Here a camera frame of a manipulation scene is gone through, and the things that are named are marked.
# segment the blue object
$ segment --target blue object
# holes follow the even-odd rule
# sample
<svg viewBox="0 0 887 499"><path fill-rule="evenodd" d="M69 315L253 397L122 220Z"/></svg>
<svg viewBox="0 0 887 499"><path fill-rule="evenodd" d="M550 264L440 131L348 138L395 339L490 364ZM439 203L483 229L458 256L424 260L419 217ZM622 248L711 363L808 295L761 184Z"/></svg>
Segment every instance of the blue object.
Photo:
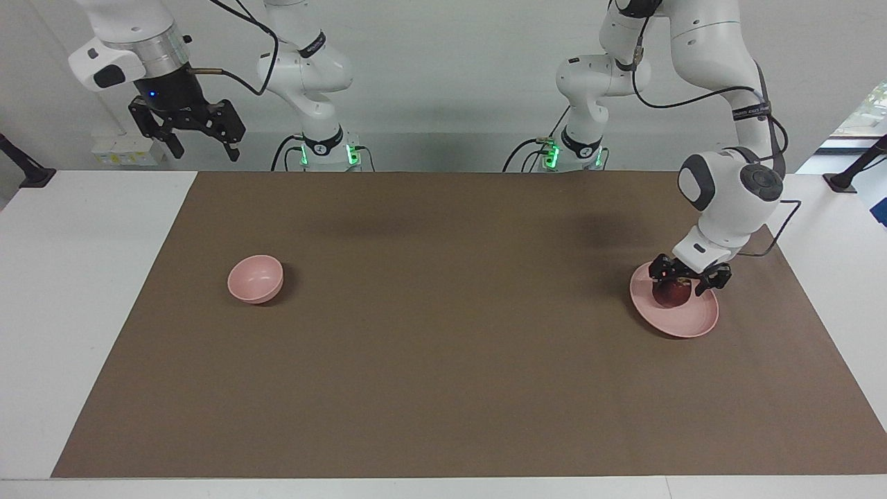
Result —
<svg viewBox="0 0 887 499"><path fill-rule="evenodd" d="M879 222L887 226L887 198L875 205L872 209L872 215L875 215Z"/></svg>

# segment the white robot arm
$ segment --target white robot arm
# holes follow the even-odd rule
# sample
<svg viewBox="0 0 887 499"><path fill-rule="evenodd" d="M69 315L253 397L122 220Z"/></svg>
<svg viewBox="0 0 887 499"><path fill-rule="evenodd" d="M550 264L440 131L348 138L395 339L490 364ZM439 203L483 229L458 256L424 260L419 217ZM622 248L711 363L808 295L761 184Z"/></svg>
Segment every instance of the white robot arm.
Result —
<svg viewBox="0 0 887 499"><path fill-rule="evenodd" d="M649 83L642 35L654 16L671 21L678 74L726 99L739 139L737 147L685 161L679 188L702 215L675 246L676 258L661 255L650 269L654 279L698 279L702 293L726 285L727 262L773 214L785 175L764 77L742 40L736 0L612 0L600 33L607 54L569 59L558 72L558 88L570 102L560 158L566 169L591 163L608 119L598 99L632 95Z"/></svg>
<svg viewBox="0 0 887 499"><path fill-rule="evenodd" d="M246 127L230 101L210 104L204 98L188 62L190 39L179 33L160 0L75 1L96 35L68 58L87 89L134 83L140 95L130 103L130 113L145 137L166 143L179 158L184 149L173 130L201 131L237 160Z"/></svg>
<svg viewBox="0 0 887 499"><path fill-rule="evenodd" d="M357 162L357 138L342 128L325 93L343 91L354 81L351 63L326 42L310 0L264 0L271 27L283 47L274 64L268 90L297 113L304 137L302 163L312 171L345 171ZM260 75L271 56L262 56Z"/></svg>

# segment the white power box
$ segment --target white power box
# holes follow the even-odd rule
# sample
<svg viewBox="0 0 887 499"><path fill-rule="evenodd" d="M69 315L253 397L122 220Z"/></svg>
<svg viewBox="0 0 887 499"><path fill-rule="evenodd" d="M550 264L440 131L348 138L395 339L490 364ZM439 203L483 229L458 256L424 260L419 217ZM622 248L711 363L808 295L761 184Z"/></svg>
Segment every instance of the white power box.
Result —
<svg viewBox="0 0 887 499"><path fill-rule="evenodd" d="M159 166L165 158L160 144L135 135L98 137L92 155L108 166Z"/></svg>

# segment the window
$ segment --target window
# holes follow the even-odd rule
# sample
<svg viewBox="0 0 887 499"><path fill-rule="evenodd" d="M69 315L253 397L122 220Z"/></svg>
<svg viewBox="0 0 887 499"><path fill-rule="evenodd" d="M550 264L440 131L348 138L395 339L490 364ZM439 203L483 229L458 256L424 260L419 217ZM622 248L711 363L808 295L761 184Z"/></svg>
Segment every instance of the window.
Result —
<svg viewBox="0 0 887 499"><path fill-rule="evenodd" d="M887 81L868 95L862 105L835 131L832 137L881 137L887 134Z"/></svg>

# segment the red apple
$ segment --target red apple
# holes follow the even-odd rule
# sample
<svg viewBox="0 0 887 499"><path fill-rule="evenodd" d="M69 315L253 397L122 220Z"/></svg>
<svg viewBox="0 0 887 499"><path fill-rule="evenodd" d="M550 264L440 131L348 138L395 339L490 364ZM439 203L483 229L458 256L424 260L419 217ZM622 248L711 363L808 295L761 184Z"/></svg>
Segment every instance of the red apple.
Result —
<svg viewBox="0 0 887 499"><path fill-rule="evenodd" d="M675 308L690 301L693 283L689 279L670 279L653 283L653 299L665 308Z"/></svg>

